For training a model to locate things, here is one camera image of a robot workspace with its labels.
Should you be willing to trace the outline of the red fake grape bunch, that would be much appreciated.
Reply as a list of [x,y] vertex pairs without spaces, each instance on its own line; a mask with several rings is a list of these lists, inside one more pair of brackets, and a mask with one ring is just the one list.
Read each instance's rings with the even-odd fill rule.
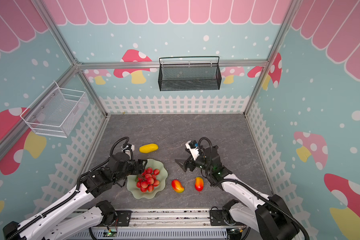
[[142,193],[152,193],[155,188],[161,184],[160,180],[158,180],[160,173],[159,169],[153,169],[151,167],[146,168],[143,174],[137,176],[136,187]]

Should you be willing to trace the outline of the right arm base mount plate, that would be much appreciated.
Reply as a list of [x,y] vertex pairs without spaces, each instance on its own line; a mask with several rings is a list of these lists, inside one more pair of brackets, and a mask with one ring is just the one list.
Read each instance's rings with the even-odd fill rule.
[[209,211],[211,226],[235,226],[236,221],[233,220],[230,213],[226,210],[212,208]]

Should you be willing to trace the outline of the red-yellow mango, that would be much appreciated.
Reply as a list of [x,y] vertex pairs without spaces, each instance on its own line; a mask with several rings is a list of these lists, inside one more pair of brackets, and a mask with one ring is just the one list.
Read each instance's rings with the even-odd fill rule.
[[201,177],[195,178],[195,189],[199,193],[204,189],[204,180]]
[[184,187],[181,184],[181,182],[179,180],[173,180],[172,181],[172,188],[176,193],[183,193],[184,192]]

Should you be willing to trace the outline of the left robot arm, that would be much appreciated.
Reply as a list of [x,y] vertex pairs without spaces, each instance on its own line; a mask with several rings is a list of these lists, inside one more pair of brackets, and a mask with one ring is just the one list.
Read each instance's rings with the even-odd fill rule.
[[118,152],[103,163],[81,174],[76,186],[52,205],[21,223],[10,222],[3,227],[6,240],[42,240],[47,233],[82,205],[110,190],[130,175],[144,172],[147,160],[133,159],[133,155]]

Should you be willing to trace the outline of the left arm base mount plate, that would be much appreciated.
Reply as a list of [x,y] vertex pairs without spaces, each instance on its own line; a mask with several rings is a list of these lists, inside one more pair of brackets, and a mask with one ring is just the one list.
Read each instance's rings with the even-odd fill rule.
[[128,227],[132,219],[132,211],[116,210],[111,214],[107,227]]

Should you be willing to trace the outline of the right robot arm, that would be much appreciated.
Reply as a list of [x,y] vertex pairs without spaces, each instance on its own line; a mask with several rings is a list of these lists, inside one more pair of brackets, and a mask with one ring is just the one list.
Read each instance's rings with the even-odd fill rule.
[[244,224],[257,231],[264,240],[293,240],[299,233],[306,240],[310,238],[280,196],[269,196],[255,190],[223,166],[218,146],[203,148],[196,141],[188,141],[186,151],[190,157],[175,160],[184,172],[199,168],[205,172],[205,178],[212,187],[235,197],[223,207],[226,224]]

